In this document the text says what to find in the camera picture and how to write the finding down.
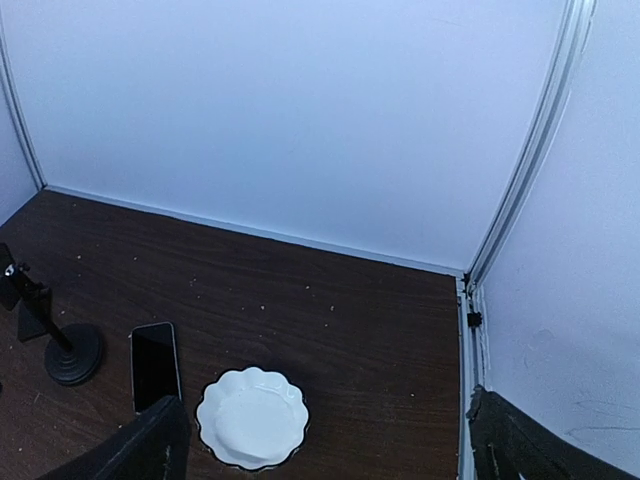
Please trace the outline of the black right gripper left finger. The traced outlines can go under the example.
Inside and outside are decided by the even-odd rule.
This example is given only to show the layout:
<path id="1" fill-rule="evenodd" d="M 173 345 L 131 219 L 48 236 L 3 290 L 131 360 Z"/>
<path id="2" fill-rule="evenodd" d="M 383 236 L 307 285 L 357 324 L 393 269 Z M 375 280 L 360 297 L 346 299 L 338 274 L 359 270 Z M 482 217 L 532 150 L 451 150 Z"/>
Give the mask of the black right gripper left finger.
<path id="1" fill-rule="evenodd" d="M 165 396 L 85 454 L 44 479 L 184 479 L 191 426 L 182 401 Z"/>

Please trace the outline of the silver smartphone black screen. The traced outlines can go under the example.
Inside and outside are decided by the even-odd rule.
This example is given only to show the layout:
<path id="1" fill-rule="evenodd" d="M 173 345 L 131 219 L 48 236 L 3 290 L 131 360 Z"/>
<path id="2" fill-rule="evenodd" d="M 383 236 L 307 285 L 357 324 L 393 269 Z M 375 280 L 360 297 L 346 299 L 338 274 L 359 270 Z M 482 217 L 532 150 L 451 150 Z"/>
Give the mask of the silver smartphone black screen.
<path id="1" fill-rule="evenodd" d="M 171 322 L 134 328 L 130 334 L 130 360 L 137 415 L 165 396 L 182 399 L 177 340 Z"/>

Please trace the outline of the black round-base clamp phone stand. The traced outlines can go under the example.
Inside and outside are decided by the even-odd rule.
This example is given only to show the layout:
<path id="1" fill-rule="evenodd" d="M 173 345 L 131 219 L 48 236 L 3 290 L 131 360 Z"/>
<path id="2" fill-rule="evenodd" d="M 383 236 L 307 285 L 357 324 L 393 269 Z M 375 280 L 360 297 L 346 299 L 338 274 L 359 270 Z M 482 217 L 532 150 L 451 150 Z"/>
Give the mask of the black round-base clamp phone stand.
<path id="1" fill-rule="evenodd" d="M 29 278 L 29 267 L 14 259 L 7 244 L 1 245 L 1 306 L 11 312 L 19 310 L 22 300 L 33 301 L 45 286 Z M 104 340 L 99 329 L 91 324 L 76 323 L 58 327 L 52 314 L 46 317 L 35 303 L 29 310 L 46 326 L 50 341 L 44 352 L 44 366 L 56 383 L 77 386 L 88 381 L 98 370 L 104 353 Z"/>

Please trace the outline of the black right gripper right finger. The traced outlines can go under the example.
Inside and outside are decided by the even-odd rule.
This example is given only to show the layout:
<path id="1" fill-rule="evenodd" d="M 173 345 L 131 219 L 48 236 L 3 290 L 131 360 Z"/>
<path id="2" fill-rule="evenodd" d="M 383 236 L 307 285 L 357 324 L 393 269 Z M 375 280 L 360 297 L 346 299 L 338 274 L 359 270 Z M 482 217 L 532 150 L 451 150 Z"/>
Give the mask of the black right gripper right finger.
<path id="1" fill-rule="evenodd" d="M 562 440 L 494 391 L 474 388 L 466 413 L 478 479 L 632 479 Z"/>

